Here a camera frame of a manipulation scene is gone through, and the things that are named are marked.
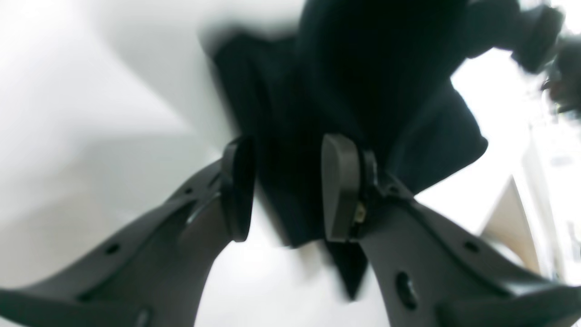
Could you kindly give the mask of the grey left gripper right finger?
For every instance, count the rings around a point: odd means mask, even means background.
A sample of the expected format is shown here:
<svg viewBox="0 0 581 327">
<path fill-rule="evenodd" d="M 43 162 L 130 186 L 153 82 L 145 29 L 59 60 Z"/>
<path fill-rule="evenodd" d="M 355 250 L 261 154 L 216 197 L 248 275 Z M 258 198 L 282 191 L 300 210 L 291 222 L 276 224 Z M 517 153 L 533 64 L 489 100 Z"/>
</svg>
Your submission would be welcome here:
<svg viewBox="0 0 581 327">
<path fill-rule="evenodd" d="M 580 288 L 530 273 L 425 207 L 372 151 L 327 134 L 321 146 L 328 242 L 360 246 L 392 327 L 571 327 Z"/>
</svg>

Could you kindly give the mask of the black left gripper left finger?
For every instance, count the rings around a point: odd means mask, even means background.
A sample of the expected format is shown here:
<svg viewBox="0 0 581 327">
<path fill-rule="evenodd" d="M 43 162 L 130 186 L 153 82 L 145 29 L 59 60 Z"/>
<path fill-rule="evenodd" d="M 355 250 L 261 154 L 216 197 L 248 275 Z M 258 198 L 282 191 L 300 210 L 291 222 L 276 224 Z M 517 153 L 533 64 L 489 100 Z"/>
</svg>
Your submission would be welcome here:
<svg viewBox="0 0 581 327">
<path fill-rule="evenodd" d="M 1 316 L 26 327 L 192 327 L 212 264 L 247 239 L 255 189 L 250 137 L 164 203 L 44 281 L 1 290 Z"/>
</svg>

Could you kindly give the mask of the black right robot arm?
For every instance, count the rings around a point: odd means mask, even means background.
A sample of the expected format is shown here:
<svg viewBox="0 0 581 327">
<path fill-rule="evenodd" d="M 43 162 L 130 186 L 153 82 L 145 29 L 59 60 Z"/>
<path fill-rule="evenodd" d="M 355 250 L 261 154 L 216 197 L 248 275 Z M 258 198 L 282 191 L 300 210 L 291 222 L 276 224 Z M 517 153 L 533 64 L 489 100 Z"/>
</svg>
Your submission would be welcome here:
<svg viewBox="0 0 581 327">
<path fill-rule="evenodd" d="M 539 90 L 554 114 L 581 109 L 581 42 L 564 28 L 565 13 L 547 4 L 522 12 L 522 41 L 512 58 L 527 73 L 544 76 Z"/>
</svg>

